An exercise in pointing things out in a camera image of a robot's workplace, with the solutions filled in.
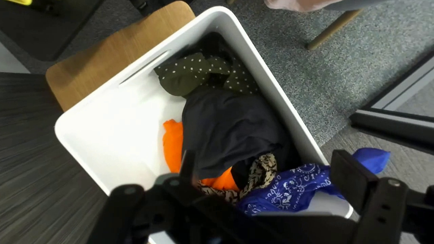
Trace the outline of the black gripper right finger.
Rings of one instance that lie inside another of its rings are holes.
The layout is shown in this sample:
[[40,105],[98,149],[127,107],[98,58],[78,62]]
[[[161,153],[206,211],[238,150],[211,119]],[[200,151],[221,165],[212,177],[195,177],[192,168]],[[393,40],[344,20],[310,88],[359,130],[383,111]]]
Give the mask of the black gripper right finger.
[[349,244],[398,244],[401,233],[434,244],[434,185],[420,192],[378,177],[345,150],[332,151],[329,177],[359,215]]

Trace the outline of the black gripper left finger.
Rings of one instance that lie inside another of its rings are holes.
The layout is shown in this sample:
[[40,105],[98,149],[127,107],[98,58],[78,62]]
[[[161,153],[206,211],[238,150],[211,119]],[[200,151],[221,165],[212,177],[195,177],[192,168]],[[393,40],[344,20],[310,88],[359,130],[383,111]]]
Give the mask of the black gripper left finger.
[[196,154],[185,150],[180,172],[158,176],[145,189],[113,188],[86,244],[145,244],[165,231],[176,244],[248,244],[250,222],[225,200],[196,188]]

